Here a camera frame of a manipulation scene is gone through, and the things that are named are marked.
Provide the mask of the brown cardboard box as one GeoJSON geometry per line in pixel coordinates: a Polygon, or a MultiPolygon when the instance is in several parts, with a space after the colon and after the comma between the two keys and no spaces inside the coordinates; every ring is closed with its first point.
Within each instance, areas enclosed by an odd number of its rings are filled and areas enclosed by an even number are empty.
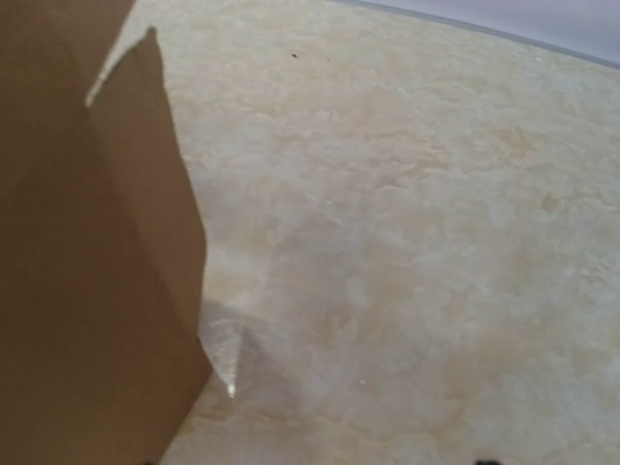
{"type": "Polygon", "coordinates": [[[128,1],[1,5],[1,460],[156,464],[211,364],[206,240],[154,29],[128,1]]]}

